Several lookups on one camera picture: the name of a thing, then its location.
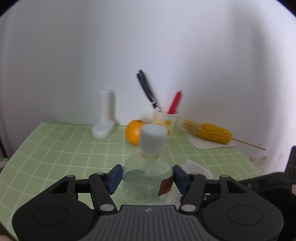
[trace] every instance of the bottle cap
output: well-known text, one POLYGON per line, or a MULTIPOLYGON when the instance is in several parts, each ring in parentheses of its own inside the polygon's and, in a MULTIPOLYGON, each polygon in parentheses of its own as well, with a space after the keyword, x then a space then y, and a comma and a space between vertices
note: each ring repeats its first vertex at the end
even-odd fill
POLYGON ((168 130, 156 124, 143 125, 140 132, 140 150, 149 154, 160 154, 164 151, 168 130))

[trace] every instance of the corn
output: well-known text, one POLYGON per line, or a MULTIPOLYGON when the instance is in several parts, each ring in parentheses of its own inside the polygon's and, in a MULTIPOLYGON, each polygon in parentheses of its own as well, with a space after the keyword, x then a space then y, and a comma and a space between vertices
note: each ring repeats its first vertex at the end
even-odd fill
POLYGON ((191 120, 185 120, 182 126, 185 130, 197 135, 199 138, 209 141, 227 144, 232 139, 232 133, 229 130, 211 123, 199 124, 191 120))

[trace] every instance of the table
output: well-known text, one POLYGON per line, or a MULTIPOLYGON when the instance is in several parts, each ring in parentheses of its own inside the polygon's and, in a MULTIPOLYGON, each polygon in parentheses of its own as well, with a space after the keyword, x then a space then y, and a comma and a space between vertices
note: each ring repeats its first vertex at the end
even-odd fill
MULTIPOLYGON (((124 165, 138 149, 128 143, 125 126, 116 126, 106 139, 96 139, 91 125, 40 123, 12 156, 0 174, 0 221, 15 236, 11 220, 15 211, 31 198, 68 174, 77 179, 96 172, 109 172, 124 165)), ((215 178, 222 174, 236 180, 260 175, 257 168, 235 147, 196 149, 180 129, 168 139, 164 154, 172 164, 182 166, 187 159, 207 168, 215 178)), ((121 205, 120 184, 111 197, 121 205)), ((92 207, 90 194, 79 200, 92 207)))

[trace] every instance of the red marker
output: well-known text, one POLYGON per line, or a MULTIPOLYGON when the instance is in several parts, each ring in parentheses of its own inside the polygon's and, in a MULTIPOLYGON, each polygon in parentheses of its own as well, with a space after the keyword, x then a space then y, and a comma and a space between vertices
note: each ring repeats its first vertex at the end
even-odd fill
POLYGON ((181 97, 182 97, 182 91, 178 91, 178 92, 176 93, 176 95, 175 95, 175 98, 174 98, 174 100, 173 100, 173 102, 172 102, 172 105, 171 105, 170 108, 169 108, 169 111, 168 111, 168 114, 169 114, 169 115, 173 115, 173 114, 175 114, 176 109, 177 109, 177 107, 178 107, 178 105, 179 105, 179 102, 180 102, 180 100, 181 100, 181 97))

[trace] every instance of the cup rim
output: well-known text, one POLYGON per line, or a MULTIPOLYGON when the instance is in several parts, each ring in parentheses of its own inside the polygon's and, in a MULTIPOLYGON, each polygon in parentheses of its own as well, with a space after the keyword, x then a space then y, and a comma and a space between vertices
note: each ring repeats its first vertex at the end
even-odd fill
POLYGON ((167 115, 167 116, 176 116, 176 115, 179 115, 180 114, 177 110, 176 110, 176 114, 166 114, 166 113, 159 112, 156 109, 154 109, 153 112, 157 112, 157 113, 160 113, 160 114, 163 114, 163 115, 167 115))

